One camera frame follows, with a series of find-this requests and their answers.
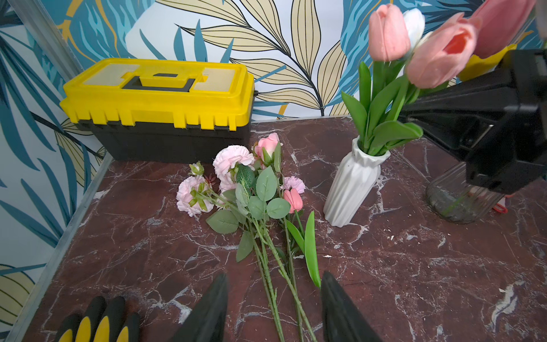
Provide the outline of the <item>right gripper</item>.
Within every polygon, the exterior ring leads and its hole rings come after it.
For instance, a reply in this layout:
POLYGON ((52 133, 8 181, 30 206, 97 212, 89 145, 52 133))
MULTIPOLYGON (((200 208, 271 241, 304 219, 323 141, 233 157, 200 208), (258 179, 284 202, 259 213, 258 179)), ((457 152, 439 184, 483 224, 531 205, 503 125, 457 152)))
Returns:
POLYGON ((424 95, 400 116, 465 160, 469 184, 512 194, 546 172, 546 51, 510 51, 488 74, 424 95))

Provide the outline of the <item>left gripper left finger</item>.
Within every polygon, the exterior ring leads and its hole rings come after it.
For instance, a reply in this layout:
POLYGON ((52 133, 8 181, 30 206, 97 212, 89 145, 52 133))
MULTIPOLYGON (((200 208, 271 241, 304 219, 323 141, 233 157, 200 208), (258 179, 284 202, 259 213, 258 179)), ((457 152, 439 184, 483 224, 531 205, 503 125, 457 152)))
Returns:
POLYGON ((221 273, 169 341, 223 341, 228 296, 228 278, 221 273))

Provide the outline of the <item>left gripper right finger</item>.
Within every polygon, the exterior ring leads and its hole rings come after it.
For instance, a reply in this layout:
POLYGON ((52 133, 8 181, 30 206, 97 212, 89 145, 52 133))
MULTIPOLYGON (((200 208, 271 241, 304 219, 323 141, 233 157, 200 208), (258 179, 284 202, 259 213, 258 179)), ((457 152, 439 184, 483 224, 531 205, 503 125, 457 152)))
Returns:
POLYGON ((324 341, 382 341, 330 272, 321 280, 324 341))

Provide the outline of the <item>pink tulip stem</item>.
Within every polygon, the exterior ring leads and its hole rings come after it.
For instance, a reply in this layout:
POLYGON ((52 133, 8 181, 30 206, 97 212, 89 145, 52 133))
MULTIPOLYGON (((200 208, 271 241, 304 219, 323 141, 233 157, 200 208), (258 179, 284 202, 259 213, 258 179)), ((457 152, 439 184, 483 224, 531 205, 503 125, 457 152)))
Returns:
POLYGON ((310 213, 308 220, 306 221, 306 228, 303 228, 299 214, 303 209, 301 195, 304 192, 304 188, 303 182, 299 182, 298 186, 283 187, 283 199, 289 203, 289 214, 293 215, 293 218, 297 222, 297 225, 295 225, 291 218, 287 216, 285 219, 285 228, 296 243, 296 246, 303 253, 311 280, 315 286, 320 288, 321 277, 319 275, 319 263, 316 250, 315 212, 312 211, 310 213))

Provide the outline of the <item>light pink peony bunch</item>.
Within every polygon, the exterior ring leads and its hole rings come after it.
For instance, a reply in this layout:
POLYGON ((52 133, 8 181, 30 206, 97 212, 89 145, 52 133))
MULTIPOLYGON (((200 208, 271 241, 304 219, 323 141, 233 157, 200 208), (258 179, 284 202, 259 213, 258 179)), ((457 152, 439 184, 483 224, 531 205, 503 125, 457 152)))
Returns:
POLYGON ((208 200, 211 190, 208 181, 202 175, 189 176, 179 184, 176 194, 177 208, 189 217, 208 213, 213 204, 208 200))

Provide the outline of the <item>pink peony spray stem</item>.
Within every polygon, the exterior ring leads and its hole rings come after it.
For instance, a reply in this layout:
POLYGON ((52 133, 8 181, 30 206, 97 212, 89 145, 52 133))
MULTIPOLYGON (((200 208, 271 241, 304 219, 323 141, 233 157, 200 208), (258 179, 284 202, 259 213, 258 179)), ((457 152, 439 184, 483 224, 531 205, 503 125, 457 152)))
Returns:
POLYGON ((218 152, 213 168, 219 181, 217 190, 212 180, 205 177, 205 169, 200 162, 190 165, 189 174, 202 175, 211 187, 207 196, 214 206, 208 212, 207 224, 222 235, 241 231, 236 260, 241 262, 249 255, 256 256, 279 340, 285 338, 271 262, 275 262, 293 296, 300 334, 308 334, 311 340, 316 340, 300 300, 293 263, 296 253, 303 253, 285 228, 287 216, 297 225, 293 215, 289 214, 289 203, 283 199, 281 187, 287 177, 282 170, 275 172, 272 166, 263 169, 255 152, 241 145, 230 145, 218 152))

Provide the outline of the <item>pink carnation flower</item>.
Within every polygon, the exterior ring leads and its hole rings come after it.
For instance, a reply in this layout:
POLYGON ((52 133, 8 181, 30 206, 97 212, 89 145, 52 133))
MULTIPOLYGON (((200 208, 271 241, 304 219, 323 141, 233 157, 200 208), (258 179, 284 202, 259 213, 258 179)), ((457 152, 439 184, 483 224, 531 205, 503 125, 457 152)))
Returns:
POLYGON ((283 185, 281 187, 283 190, 296 190, 300 195, 304 193, 306 185, 304 182, 297 177, 290 176, 283 179, 283 185))

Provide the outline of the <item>magenta rose stem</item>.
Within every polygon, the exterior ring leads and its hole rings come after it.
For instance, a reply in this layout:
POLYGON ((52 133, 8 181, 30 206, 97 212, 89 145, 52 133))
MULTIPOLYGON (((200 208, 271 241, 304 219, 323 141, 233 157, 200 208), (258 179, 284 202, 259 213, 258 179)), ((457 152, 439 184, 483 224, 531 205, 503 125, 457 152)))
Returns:
POLYGON ((281 147, 277 133, 271 133, 259 140, 254 152, 263 169, 272 166, 275 172, 281 172, 281 147))

